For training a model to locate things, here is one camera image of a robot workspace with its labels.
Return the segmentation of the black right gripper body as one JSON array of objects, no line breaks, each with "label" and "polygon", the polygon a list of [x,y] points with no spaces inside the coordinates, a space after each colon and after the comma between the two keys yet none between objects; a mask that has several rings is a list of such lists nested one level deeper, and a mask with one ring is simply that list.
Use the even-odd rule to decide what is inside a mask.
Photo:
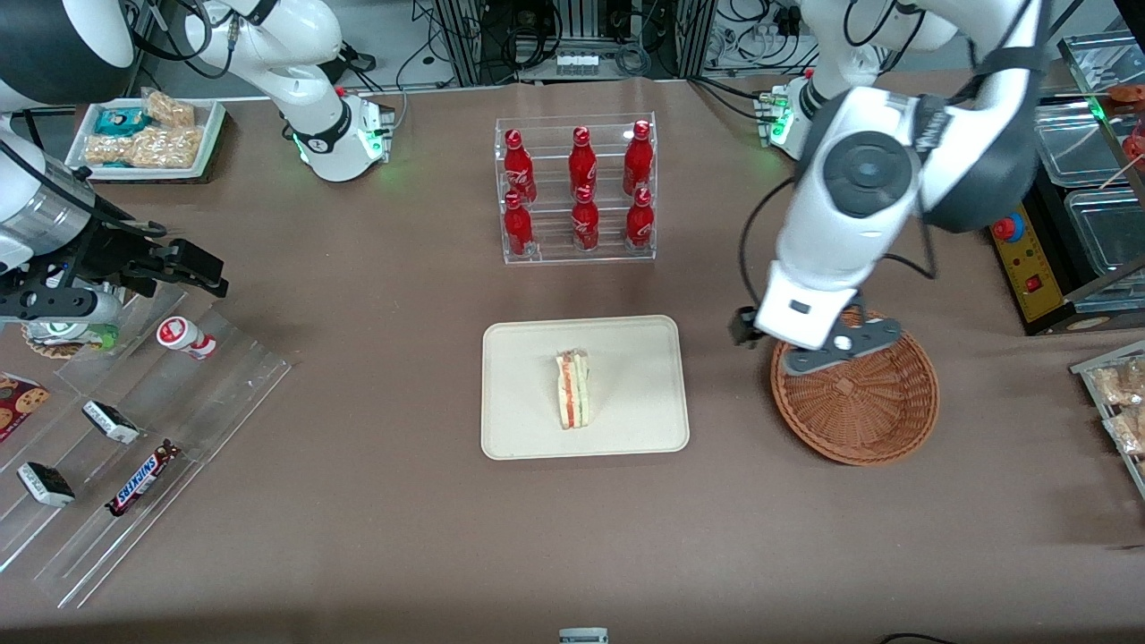
[{"label": "black right gripper body", "polygon": [[131,259],[156,258],[166,264],[166,245],[139,235],[81,235],[63,248],[44,256],[32,257],[19,265],[3,262],[3,296],[16,293],[56,277],[57,285],[65,285],[64,275],[71,275],[68,285],[81,283],[93,286],[119,285],[119,268]]}]

